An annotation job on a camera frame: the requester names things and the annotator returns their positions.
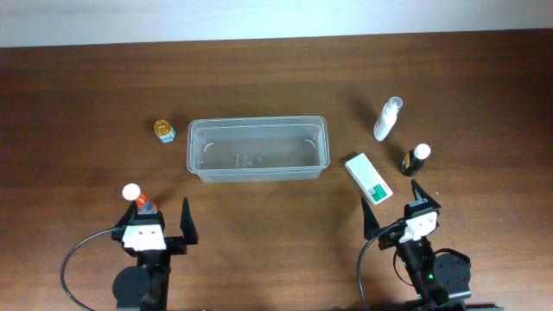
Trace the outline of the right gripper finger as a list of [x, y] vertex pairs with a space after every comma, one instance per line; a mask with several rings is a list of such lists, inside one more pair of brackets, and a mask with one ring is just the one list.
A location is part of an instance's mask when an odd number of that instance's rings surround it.
[[411, 188], [416, 201], [421, 201], [421, 202], [424, 201], [425, 203], [430, 203], [430, 205], [434, 208], [441, 207], [441, 205], [434, 198], [432, 198], [429, 194], [427, 194], [422, 189], [422, 187], [418, 184], [418, 182], [415, 179], [411, 181]]
[[366, 240], [371, 240], [379, 235], [380, 225], [367, 200], [362, 197], [360, 201], [363, 212], [364, 238]]

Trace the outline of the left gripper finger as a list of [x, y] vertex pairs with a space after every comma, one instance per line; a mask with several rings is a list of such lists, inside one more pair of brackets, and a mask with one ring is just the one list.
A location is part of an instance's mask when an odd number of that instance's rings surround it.
[[180, 228], [186, 245], [198, 244], [199, 235], [192, 219], [187, 197], [182, 202]]
[[124, 227], [127, 226], [133, 219], [135, 215], [135, 211], [137, 209], [137, 203], [133, 200], [127, 210], [125, 211], [124, 215], [120, 218], [120, 220], [114, 225], [115, 228]]

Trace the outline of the dark bottle white cap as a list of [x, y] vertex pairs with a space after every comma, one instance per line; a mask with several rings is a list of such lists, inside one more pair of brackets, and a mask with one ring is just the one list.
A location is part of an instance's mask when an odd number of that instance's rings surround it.
[[415, 175], [423, 167], [430, 154], [431, 148], [427, 143], [418, 144], [405, 155], [402, 161], [401, 173], [405, 176]]

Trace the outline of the white green medicine box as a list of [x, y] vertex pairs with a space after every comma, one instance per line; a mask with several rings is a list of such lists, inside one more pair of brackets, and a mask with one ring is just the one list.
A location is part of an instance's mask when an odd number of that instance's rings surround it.
[[347, 161], [345, 167], [373, 206], [382, 203], [393, 195], [391, 188], [364, 153]]

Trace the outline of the small jar gold lid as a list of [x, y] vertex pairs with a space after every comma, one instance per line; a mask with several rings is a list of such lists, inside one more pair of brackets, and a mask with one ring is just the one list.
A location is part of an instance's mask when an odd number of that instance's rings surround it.
[[163, 143], [172, 142], [175, 138], [175, 129], [169, 123], [169, 121], [167, 121], [165, 119], [157, 120], [154, 123], [153, 130], [154, 130], [156, 136]]

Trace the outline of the white spray bottle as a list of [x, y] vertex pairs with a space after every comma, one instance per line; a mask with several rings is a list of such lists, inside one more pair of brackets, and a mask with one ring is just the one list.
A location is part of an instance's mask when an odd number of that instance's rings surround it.
[[377, 141], [382, 142], [388, 137], [397, 121], [398, 113], [402, 106], [403, 100], [400, 97], [391, 97], [385, 103], [373, 128], [373, 135]]

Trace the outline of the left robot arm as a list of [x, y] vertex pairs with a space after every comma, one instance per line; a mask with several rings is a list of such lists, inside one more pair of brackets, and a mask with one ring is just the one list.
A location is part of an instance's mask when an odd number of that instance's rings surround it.
[[171, 258], [185, 255], [188, 246], [199, 240], [188, 199], [182, 202], [181, 235], [166, 237], [164, 229], [160, 211], [141, 214], [135, 202], [129, 205], [113, 228], [111, 238], [137, 260], [134, 266], [121, 270], [113, 281], [112, 293], [117, 300], [117, 310], [167, 308]]

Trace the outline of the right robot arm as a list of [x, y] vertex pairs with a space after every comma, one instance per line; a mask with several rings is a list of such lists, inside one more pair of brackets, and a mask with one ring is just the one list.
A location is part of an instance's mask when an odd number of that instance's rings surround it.
[[470, 258], [456, 250], [433, 250], [427, 239], [439, 226], [441, 205], [416, 182], [411, 182], [415, 200], [404, 206], [404, 216], [382, 227], [369, 203], [361, 201], [364, 217], [365, 245], [359, 252], [356, 277], [365, 308], [361, 264], [366, 250], [373, 243], [383, 251], [393, 247], [394, 258], [401, 259], [417, 298], [404, 304], [406, 310], [465, 310], [465, 300], [471, 297]]

